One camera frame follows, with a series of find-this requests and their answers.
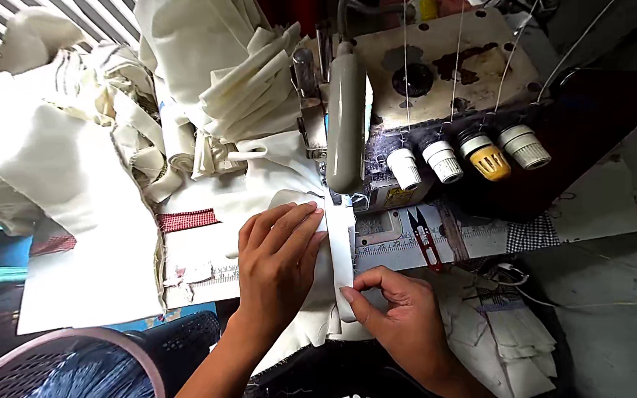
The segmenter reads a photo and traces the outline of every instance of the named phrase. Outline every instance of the finger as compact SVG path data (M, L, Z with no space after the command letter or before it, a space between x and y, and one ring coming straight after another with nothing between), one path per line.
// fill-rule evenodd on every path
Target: finger
M305 280L309 286L314 283L314 267L316 266L316 257L319 256L319 249L321 249L321 243L328 236L328 231L316 232L309 245L306 246L304 255L299 260L299 272L302 275L302 280Z
M247 241L250 240L250 233L252 232L252 227L255 226L255 221L260 217L260 214L255 214L250 217L250 220L247 220L245 224L240 228L239 238L237 241L237 249L238 252L242 252L247 247Z
M353 281L353 288L358 291L371 287L386 290L389 293L403 293L410 290L412 281L406 276L385 267L377 266L361 273Z
M363 325L373 337L380 339L383 332L390 327L390 320L372 306L367 298L351 287L341 287L341 294L353 309L355 318Z
M281 249L287 239L289 239L294 229L304 221L307 215L313 213L314 210L316 210L316 202L309 202L298 205L287 214L281 216L262 242L262 248L269 250L272 254L276 253Z
M250 239L247 242L247 247L250 249L260 247L262 241L264 241L267 234L270 233L272 225L274 225L279 218L281 218L284 214L287 214L294 207L296 207L296 203L288 203L262 212L260 217L255 221L255 226L252 228Z
M306 247L309 245L311 237L314 236L316 228L319 227L323 218L323 209L318 208L302 222L292 235L282 245L277 254L279 258L285 259L290 264L296 264L304 254Z

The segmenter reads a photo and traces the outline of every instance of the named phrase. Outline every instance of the electrical cord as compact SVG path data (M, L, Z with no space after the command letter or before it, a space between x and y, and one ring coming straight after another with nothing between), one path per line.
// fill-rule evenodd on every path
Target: electrical cord
M518 292L520 292L520 294L522 294L523 296L527 297L531 301L534 301L537 304L546 305L547 307L564 308L564 309L567 309L567 310L577 310L577 309L581 309L581 308L594 308L594 307L611 307L611 306L615 306L615 305L637 305L637 302L616 302L616 303L579 304L579 305L551 304L551 303L545 303L543 301L536 300L536 299L532 298L529 294L523 292L522 289L520 289L520 286L515 286L515 288L518 289Z
M336 15L338 19L338 38L339 42L349 41L348 37L348 23L345 21L345 14L348 13L348 0L338 0L338 13Z

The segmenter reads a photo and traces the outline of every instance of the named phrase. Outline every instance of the sewing machine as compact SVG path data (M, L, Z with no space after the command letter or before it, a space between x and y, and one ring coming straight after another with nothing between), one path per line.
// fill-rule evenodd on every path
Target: sewing machine
M297 88L303 104L311 104L303 107L300 120L308 156L325 159L328 186L350 194L356 213L442 194L484 217L529 221L543 213L637 125L637 107L621 103L637 97L623 94L637 91L637 71L565 70L550 79L518 45L517 33L497 10L484 8L464 13L463 19L455 14L361 35L348 41L349 53L341 55L338 38L319 27L317 39L306 44L318 60L311 65L316 89L302 88L301 79ZM353 70L335 95L326 82L345 74L345 63L336 61L346 54L365 71L366 83L353 84L359 73ZM308 75L304 69L295 60L297 78ZM552 83L543 88L546 80ZM621 86L612 90L610 81ZM341 98L343 106L351 98L365 111L356 113L355 104L350 112L331 111L332 98ZM331 125L334 114L344 119L341 124ZM624 120L612 122L610 114ZM426 149L435 142L439 150L451 150L435 158L456 163L447 177L438 178L436 161L428 158L435 151ZM538 152L523 159L525 151L516 152L525 147ZM404 156L390 162L397 149ZM488 168L491 159L495 166L483 170L480 164ZM332 184L332 174L341 177L339 184ZM347 186L355 181L362 183Z

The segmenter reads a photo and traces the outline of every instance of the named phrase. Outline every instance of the thread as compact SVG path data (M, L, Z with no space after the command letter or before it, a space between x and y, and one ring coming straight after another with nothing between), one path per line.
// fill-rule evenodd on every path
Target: thread
M605 7L603 10L601 10L601 12L596 16L596 18L594 18L594 21L592 21L589 24L589 27L586 28L586 30L582 33L582 35L579 37L579 40L577 40L572 47L569 49L569 51L567 51L566 54L564 54L564 57L562 57L562 60L557 64L557 66L554 68L554 70L552 71L552 73L549 75L549 77L547 78L547 80L544 82L544 85L542 85L542 90L540 90L539 95L537 96L537 102L536 104L540 103L540 100L542 100L542 95L544 94L545 89L547 88L547 86L549 86L549 84L552 82L552 78L554 77L554 74L557 73L557 71L559 70L559 68L562 67L562 65L564 64L564 62L567 60L567 58L569 58L569 55L571 55L572 51L574 51L575 48L577 48L577 46L579 46L579 43L581 43L582 40L584 40L584 37L589 34L589 31L591 31L591 29L594 27L594 25L596 25L596 22L599 21L599 19L601 19L601 17L606 13L606 11L611 7L612 4L614 4L616 0L611 0Z

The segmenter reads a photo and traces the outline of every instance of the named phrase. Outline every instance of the hand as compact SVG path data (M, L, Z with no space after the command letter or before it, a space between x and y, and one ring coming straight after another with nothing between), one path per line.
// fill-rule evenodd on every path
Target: hand
M386 314L359 293L371 287L382 290ZM360 324L425 388L445 398L492 397L449 349L429 283L379 266L357 276L353 288L341 287L341 293Z
M315 202L289 203L253 216L242 227L240 306L230 321L242 323L243 333L257 333L271 345L296 317L314 283L316 256L327 235L316 232L322 218Z

